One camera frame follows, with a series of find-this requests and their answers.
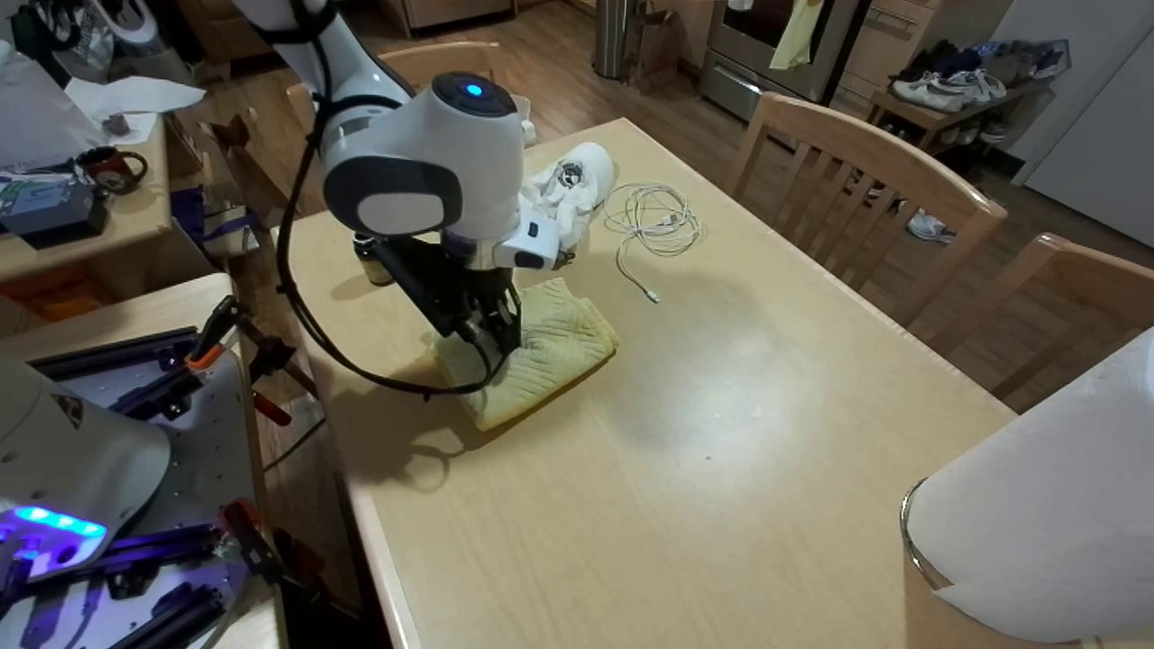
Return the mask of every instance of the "wooden chair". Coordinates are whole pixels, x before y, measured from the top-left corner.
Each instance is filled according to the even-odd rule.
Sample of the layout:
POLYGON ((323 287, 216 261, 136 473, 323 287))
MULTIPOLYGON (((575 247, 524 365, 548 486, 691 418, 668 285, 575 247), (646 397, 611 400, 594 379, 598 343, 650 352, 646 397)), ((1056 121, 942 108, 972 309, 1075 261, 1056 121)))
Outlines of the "wooden chair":
POLYGON ((992 392, 1010 400, 1050 365, 1076 352, 1085 343, 1096 356, 1121 344, 1129 336, 1154 324, 1154 269, 1116 258, 1101 247, 1075 245, 1056 235, 1031 239, 998 276, 978 294, 959 317, 953 317, 930 344, 937 352, 954 352, 961 343, 978 337, 984 324, 1019 299, 1025 287, 1045 285, 1075 303, 1069 319, 1058 319, 1058 336, 1026 352, 1014 371, 1004 371, 992 392))
MULTIPOLYGON (((491 38, 455 38, 455 43, 421 43, 402 51, 379 51, 376 58, 393 69, 411 90, 421 90, 438 70, 472 70, 497 78, 501 43, 491 38)), ((292 116, 304 129, 313 124, 313 98, 304 82, 286 90, 292 116)))
POLYGON ((885 258, 908 215, 933 211, 954 239, 893 294, 890 317, 908 324, 933 290, 1001 224, 1004 210, 926 152, 822 105, 759 94, 724 189, 738 199, 764 135, 792 147, 786 186, 768 219, 822 265, 860 287, 885 258))

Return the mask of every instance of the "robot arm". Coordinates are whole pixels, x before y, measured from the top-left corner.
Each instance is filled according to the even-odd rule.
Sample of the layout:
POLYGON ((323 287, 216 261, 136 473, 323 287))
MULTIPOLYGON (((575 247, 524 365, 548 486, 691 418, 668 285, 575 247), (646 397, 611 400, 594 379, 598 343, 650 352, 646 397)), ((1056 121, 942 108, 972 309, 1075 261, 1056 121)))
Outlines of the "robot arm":
POLYGON ((551 265, 557 224, 520 211, 513 98, 450 70, 407 94, 328 0, 234 0, 313 85, 323 203, 389 265, 437 330, 520 343, 513 265, 551 265))

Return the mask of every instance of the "floor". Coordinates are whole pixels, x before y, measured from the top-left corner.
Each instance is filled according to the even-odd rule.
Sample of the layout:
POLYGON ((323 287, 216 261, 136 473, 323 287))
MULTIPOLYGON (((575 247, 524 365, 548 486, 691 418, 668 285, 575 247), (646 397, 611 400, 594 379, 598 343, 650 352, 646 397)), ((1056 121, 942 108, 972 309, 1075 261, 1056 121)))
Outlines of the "floor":
MULTIPOLYGON (((353 8, 348 21, 355 33, 368 38, 371 51, 380 46, 402 46, 399 33, 376 13, 376 8, 353 8)), ((575 9, 557 0, 542 0, 520 9, 520 19, 509 21, 485 21, 460 29, 468 38, 497 38, 501 43, 501 82, 524 98, 532 100, 532 121, 542 135, 557 135, 572 132, 616 116, 628 116, 641 129, 650 129, 655 141, 663 141, 674 153, 680 153, 691 168, 699 168, 711 181, 722 181, 735 141, 741 132, 741 121, 724 116, 722 108, 699 100, 689 78, 669 78, 650 94, 628 85, 628 82, 605 82, 591 70, 591 38, 594 38, 594 21, 588 9, 575 9)), ((222 199, 246 199, 263 203, 270 219, 277 215, 273 210, 273 189, 288 189, 295 157, 304 152, 304 129, 292 117, 286 105, 286 85, 292 82, 288 70, 255 66, 255 69, 234 69, 230 82, 216 82, 209 90, 209 100, 185 116, 187 121, 187 141, 211 160, 209 186, 222 199), (236 184, 234 174, 216 174, 222 168, 216 142, 203 121, 227 121, 241 117, 248 124, 248 153, 266 168, 270 189, 251 193, 259 184, 246 175, 248 168, 234 168, 246 181, 236 184)), ((1101 247, 1111 247, 1116 254, 1140 258, 1154 265, 1154 252, 1116 239, 1091 219, 1081 219, 1040 193, 1019 189, 998 175, 984 175, 982 186, 998 199, 1010 210, 1010 224, 998 230, 998 239, 982 252, 972 261, 972 275, 959 281, 942 303, 959 303, 968 294, 972 285, 982 285, 998 261, 1010 258, 1010 252, 1026 242, 1038 230, 1056 230, 1075 242, 1090 242, 1101 247)), ((299 211, 316 211, 323 210, 322 189, 316 189, 316 168, 310 174, 310 184, 304 189, 299 211)), ((273 269, 270 254, 248 254, 234 261, 234 276, 241 285, 241 294, 248 305, 259 314, 259 319, 286 336, 295 337, 292 319, 286 317, 277 294, 273 294, 273 269)), ((1038 329, 1051 324, 1051 317, 1025 317, 1026 324, 1015 329, 1015 337, 1031 337, 1038 329)), ((984 352, 968 352, 982 380, 986 380, 992 371, 998 371, 1001 356, 1014 356, 1019 343, 992 344, 984 352)), ((299 397, 299 386, 292 380, 266 380, 266 392, 277 400, 299 397)), ((281 454, 292 440, 295 427, 273 427, 266 426, 263 437, 263 454, 273 456, 281 454)), ((323 443, 323 427, 313 443, 299 448, 286 463, 277 463, 270 475, 270 511, 288 527, 295 537, 313 545, 328 557, 328 582, 340 599, 346 602, 362 602, 355 570, 353 570, 353 546, 348 533, 343 527, 343 497, 332 475, 332 456, 323 443)))

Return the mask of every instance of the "white cable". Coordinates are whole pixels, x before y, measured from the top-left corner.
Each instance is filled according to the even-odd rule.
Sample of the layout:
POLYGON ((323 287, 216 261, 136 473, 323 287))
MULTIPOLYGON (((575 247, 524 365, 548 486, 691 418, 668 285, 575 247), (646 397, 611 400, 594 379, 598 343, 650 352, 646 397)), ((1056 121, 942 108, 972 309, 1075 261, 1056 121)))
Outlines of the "white cable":
POLYGON ((699 239, 699 215, 685 205, 685 199, 668 184, 618 184, 605 193, 600 225, 625 235, 616 245, 616 269, 628 276, 650 303, 658 303, 637 275, 628 269, 628 245, 641 242, 653 254, 680 254, 699 239))

